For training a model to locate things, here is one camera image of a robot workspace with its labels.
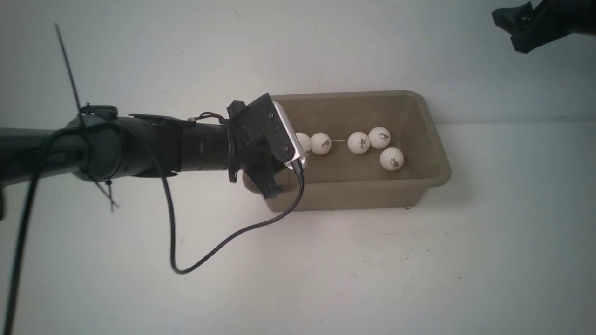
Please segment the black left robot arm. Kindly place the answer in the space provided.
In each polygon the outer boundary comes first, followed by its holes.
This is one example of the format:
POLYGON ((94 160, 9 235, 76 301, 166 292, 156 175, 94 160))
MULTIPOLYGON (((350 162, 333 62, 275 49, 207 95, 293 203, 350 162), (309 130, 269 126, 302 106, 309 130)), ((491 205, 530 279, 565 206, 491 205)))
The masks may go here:
POLYGON ((229 117, 181 120, 168 116, 119 116, 109 105, 87 105, 81 117, 58 131, 3 128, 1 183, 28 181, 44 144, 52 135, 41 177, 73 173, 84 181, 102 182, 123 177, 173 177, 181 172, 225 170, 231 183, 245 174, 266 199, 281 193, 274 175, 302 159, 295 132, 281 106, 263 95, 251 104, 234 101, 229 117), (158 172, 157 158, 163 173, 158 172))

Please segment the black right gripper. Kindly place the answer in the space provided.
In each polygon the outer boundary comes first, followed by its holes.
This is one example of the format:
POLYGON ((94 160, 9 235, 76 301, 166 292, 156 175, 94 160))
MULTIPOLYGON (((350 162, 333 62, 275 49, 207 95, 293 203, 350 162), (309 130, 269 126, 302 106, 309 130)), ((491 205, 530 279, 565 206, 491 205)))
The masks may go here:
POLYGON ((594 0, 542 0, 533 7, 499 8, 492 11, 494 24, 507 32, 513 49, 528 54, 537 47, 571 34, 596 34, 594 0))

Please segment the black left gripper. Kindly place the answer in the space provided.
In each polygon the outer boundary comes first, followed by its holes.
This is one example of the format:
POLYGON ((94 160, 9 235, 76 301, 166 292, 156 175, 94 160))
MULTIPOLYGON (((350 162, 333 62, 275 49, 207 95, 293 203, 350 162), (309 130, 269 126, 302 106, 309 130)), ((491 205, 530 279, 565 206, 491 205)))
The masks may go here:
POLYGON ((282 193, 283 188, 276 183, 275 176, 286 168, 285 165, 279 163, 273 157, 265 157, 264 155, 241 157, 236 149, 232 133, 231 136, 234 144, 234 163, 238 169, 246 174, 264 199, 274 199, 282 193))

